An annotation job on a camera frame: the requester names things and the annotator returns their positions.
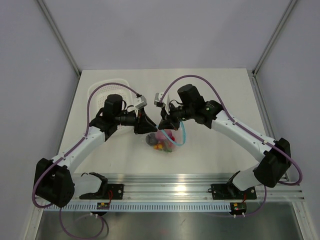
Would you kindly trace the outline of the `pink toy onion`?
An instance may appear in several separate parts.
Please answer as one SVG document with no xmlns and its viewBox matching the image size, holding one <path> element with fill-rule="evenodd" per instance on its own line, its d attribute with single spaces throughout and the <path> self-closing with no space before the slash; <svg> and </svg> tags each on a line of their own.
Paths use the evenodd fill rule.
<svg viewBox="0 0 320 240">
<path fill-rule="evenodd" d="M 167 140 L 166 135 L 161 130 L 158 130 L 155 133 L 155 138 L 158 140 L 158 142 L 164 142 Z"/>
</svg>

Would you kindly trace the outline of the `clear zip top bag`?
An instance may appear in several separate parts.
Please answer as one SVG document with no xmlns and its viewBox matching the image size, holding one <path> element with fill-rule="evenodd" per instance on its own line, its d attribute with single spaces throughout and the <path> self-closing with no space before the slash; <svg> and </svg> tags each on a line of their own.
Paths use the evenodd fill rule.
<svg viewBox="0 0 320 240">
<path fill-rule="evenodd" d="M 173 130 L 173 129 L 159 130 L 158 129 L 157 131 L 162 131 L 165 134 L 165 136 L 167 137 L 166 141 L 167 142 L 171 142 L 173 144 L 173 152 L 176 151 L 179 147 L 182 147 L 186 143 L 186 140 L 187 140 L 186 129 L 185 129 L 185 126 L 184 126 L 184 124 L 182 122 L 180 123 L 180 126 L 179 126 L 178 130 Z M 173 134 L 174 135 L 175 141 L 172 141 L 169 138 L 169 134 Z"/>
</svg>

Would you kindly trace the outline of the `red cherry tomato sprig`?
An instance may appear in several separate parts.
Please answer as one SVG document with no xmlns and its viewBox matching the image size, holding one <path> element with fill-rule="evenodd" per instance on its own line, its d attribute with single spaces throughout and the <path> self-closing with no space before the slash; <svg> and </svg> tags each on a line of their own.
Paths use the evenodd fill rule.
<svg viewBox="0 0 320 240">
<path fill-rule="evenodd" d="M 160 141 L 153 146 L 153 148 L 160 152 L 172 153 L 174 150 L 173 144 L 169 141 Z"/>
</svg>

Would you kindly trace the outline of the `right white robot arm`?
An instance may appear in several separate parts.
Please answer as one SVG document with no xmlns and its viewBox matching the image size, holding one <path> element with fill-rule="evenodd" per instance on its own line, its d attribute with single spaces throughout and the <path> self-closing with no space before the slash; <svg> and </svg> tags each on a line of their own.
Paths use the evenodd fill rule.
<svg viewBox="0 0 320 240">
<path fill-rule="evenodd" d="M 215 130 L 244 148 L 258 162 L 247 170 L 239 170 L 227 183 L 216 188 L 220 199 L 240 199 L 245 191 L 258 185 L 275 187 L 291 166 L 286 158 L 291 154 L 290 144 L 284 139 L 275 140 L 260 134 L 228 116 L 222 104 L 215 100 L 204 100 L 198 89 L 187 84 L 177 91 L 181 103 L 174 106 L 164 93 L 156 93 L 154 104 L 161 108 L 159 129 L 177 130 L 183 121 L 196 123 Z"/>
</svg>

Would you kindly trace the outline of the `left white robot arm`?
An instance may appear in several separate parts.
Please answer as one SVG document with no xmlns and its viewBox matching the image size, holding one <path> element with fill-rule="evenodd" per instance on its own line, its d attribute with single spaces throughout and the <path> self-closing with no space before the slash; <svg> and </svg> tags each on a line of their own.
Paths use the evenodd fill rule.
<svg viewBox="0 0 320 240">
<path fill-rule="evenodd" d="M 119 126 L 133 127 L 136 135 L 156 132 L 156 124 L 145 112 L 146 105 L 146 98 L 138 94 L 133 110 L 128 111 L 121 95 L 108 95 L 104 106 L 87 123 L 84 135 L 74 146 L 51 159 L 42 158 L 38 161 L 32 189 L 33 204 L 40 208 L 36 197 L 41 197 L 48 201 L 50 206 L 66 206 L 75 193 L 73 173 L 93 150 L 104 144 L 118 130 Z"/>
</svg>

